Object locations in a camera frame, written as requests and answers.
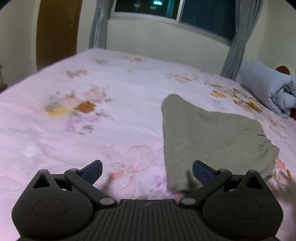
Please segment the grey knit pants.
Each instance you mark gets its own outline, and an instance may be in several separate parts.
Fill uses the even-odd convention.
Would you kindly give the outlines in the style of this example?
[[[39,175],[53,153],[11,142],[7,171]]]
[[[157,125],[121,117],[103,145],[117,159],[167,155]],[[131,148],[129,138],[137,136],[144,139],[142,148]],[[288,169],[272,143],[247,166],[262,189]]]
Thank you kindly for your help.
[[[267,138],[258,121],[207,111],[176,94],[163,100],[162,113],[167,187],[171,192],[201,187],[192,171],[196,160],[233,174],[256,170],[263,178],[271,175],[280,149]]]

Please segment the pink floral bed sheet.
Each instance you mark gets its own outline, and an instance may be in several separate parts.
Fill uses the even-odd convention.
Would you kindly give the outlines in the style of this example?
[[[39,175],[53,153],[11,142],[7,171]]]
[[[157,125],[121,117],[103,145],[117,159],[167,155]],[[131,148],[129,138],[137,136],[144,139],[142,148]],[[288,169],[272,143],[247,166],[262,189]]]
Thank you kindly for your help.
[[[178,63],[94,49],[60,61],[1,94],[1,240],[17,240],[16,201],[40,169],[60,174],[103,163],[96,182],[115,199],[179,200],[167,189],[161,105],[177,94],[208,111],[259,121],[279,147],[268,185],[295,240],[295,120],[265,108],[230,79]]]

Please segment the rolled light blue quilt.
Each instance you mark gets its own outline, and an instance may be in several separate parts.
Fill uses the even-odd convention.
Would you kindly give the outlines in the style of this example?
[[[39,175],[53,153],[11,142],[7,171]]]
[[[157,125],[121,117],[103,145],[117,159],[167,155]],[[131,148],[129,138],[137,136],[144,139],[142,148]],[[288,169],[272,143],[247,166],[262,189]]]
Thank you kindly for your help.
[[[242,62],[242,84],[268,109],[283,118],[295,108],[295,77],[271,69],[259,61]]]

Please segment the red and white headboard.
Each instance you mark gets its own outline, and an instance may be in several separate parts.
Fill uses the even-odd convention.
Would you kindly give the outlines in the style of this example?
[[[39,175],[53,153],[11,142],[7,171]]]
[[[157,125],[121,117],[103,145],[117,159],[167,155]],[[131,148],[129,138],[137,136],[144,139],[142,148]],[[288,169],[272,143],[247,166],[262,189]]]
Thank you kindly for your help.
[[[293,66],[284,60],[278,60],[274,64],[274,69],[280,73],[295,76],[295,69]]]

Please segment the left grey curtain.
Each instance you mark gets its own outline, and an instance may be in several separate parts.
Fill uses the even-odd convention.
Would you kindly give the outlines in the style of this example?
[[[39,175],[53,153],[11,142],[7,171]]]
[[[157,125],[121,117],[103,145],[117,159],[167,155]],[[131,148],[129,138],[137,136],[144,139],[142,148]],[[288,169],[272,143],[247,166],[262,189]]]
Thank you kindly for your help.
[[[114,0],[97,0],[89,38],[89,49],[103,48],[107,45],[107,26]]]

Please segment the grey curtain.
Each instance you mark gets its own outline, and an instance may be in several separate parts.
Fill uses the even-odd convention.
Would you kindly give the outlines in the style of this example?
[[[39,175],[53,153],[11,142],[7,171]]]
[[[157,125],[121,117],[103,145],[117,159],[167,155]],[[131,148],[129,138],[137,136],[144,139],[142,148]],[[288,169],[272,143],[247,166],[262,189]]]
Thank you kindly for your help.
[[[107,45],[107,26],[114,0],[97,0],[89,38],[89,49],[103,48]]]
[[[220,76],[235,80],[243,61],[245,46],[255,28],[263,5],[262,0],[235,2],[235,36]]]

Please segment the brown wooden wardrobe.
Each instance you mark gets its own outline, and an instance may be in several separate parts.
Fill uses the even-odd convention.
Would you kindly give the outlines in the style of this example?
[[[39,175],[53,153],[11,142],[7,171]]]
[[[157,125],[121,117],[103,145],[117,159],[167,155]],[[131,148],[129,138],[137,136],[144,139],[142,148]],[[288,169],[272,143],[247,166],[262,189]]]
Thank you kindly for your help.
[[[77,52],[82,1],[40,1],[36,35],[37,70]]]

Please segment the right grey curtain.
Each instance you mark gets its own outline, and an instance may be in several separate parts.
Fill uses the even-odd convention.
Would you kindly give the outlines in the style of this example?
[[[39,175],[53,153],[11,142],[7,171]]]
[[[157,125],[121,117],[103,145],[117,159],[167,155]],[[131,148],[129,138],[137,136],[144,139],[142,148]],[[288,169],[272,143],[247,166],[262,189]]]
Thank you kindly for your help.
[[[220,76],[235,80],[243,61],[245,46],[255,28],[263,5],[262,0],[235,2],[235,36]]]

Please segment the window with white frame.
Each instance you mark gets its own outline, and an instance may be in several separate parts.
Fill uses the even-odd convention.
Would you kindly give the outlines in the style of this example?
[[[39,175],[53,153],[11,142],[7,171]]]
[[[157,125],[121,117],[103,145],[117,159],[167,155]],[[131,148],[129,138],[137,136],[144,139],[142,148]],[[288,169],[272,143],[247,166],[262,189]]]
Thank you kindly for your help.
[[[166,19],[211,33],[227,41],[235,36],[235,1],[118,0],[113,13]]]

